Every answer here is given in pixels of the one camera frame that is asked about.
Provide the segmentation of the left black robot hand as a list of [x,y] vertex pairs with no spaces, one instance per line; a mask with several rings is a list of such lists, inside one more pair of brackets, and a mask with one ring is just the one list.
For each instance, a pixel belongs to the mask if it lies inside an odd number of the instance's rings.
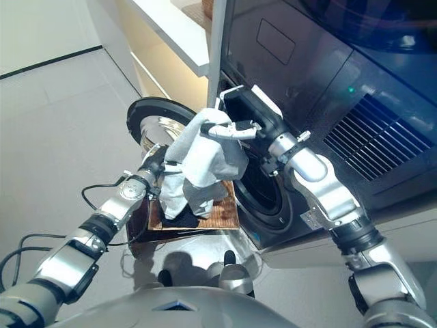
[[139,167],[139,171],[148,171],[157,178],[164,172],[165,164],[176,166],[178,164],[177,161],[165,159],[168,148],[168,145],[160,146],[153,154],[149,155],[147,158],[144,158],[141,166]]

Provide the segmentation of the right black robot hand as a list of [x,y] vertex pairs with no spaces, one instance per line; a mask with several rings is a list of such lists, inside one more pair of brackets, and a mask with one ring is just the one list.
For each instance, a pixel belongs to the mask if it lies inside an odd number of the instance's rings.
[[252,89],[240,85],[221,92],[219,100],[219,107],[225,110],[231,122],[203,123],[200,133],[204,136],[253,140],[260,147],[268,148],[279,135],[288,131],[283,118]]

